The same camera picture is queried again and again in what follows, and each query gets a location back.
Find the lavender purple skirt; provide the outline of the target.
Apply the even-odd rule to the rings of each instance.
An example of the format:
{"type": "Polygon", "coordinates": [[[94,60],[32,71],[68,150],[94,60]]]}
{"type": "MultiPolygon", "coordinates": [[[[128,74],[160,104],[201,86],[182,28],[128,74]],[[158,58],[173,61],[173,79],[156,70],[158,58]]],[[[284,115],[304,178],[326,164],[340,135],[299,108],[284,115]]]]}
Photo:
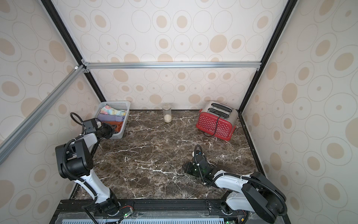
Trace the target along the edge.
{"type": "Polygon", "coordinates": [[[97,118],[102,121],[102,122],[106,122],[106,121],[124,121],[125,120],[125,116],[116,116],[116,115],[108,115],[108,114],[99,114],[97,116],[97,118]]]}

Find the floral pastel skirt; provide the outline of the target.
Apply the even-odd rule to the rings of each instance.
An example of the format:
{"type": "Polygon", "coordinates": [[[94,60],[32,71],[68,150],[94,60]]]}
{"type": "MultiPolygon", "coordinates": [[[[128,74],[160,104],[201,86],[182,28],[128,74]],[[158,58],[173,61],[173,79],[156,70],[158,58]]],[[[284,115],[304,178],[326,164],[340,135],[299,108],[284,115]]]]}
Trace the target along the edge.
{"type": "Polygon", "coordinates": [[[100,114],[114,115],[114,116],[125,116],[126,111],[116,110],[116,109],[106,105],[100,109],[100,114]]]}

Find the rust orange skirt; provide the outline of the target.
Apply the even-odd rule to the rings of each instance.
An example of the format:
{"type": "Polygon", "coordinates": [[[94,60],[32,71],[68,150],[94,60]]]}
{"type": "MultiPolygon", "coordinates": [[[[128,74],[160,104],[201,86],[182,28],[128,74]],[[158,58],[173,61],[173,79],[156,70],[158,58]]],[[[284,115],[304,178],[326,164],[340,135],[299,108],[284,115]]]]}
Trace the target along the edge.
{"type": "Polygon", "coordinates": [[[115,132],[119,133],[121,131],[123,122],[122,121],[106,121],[107,124],[114,127],[115,132]]]}

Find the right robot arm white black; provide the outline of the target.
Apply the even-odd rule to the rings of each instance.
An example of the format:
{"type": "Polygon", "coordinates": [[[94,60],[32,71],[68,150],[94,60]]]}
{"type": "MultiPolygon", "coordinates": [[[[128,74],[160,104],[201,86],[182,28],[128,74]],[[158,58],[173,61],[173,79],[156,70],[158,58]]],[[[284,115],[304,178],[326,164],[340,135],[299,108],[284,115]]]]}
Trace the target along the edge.
{"type": "Polygon", "coordinates": [[[193,151],[192,160],[183,164],[184,173],[199,178],[207,187],[227,189],[219,208],[224,215],[242,211],[256,213],[268,223],[275,223],[278,216],[288,212],[286,196],[260,172],[238,175],[212,166],[201,146],[193,151]]]}

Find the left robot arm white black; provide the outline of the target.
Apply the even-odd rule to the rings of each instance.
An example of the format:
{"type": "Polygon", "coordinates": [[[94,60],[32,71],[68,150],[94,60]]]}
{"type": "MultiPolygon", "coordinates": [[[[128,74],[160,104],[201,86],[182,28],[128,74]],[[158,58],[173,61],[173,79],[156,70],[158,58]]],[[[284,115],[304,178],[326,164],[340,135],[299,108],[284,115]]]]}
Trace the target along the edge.
{"type": "Polygon", "coordinates": [[[116,196],[94,171],[93,154],[102,139],[109,139],[115,133],[116,126],[101,122],[97,118],[82,120],[72,119],[82,127],[77,137],[63,145],[56,146],[56,161],[59,175],[79,184],[92,197],[92,206],[109,216],[119,213],[120,203],[116,196]]]}

